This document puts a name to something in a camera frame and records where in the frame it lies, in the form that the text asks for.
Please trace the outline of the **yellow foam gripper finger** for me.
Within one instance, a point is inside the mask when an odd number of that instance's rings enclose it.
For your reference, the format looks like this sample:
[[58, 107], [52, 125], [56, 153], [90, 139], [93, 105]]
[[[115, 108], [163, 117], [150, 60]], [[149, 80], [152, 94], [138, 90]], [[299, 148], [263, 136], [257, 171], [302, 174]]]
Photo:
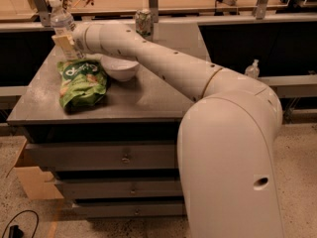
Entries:
[[67, 60], [80, 60], [84, 58], [84, 54], [75, 46], [70, 34], [53, 35], [52, 39], [61, 48]]

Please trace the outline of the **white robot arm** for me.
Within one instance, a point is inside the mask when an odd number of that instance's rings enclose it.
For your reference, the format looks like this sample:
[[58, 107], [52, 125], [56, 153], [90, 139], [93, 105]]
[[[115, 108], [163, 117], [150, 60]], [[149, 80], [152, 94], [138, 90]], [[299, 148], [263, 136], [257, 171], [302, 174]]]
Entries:
[[272, 156], [282, 110], [269, 86], [116, 21], [82, 23], [66, 39], [86, 54], [137, 60], [193, 100], [177, 138], [192, 238], [284, 238]]

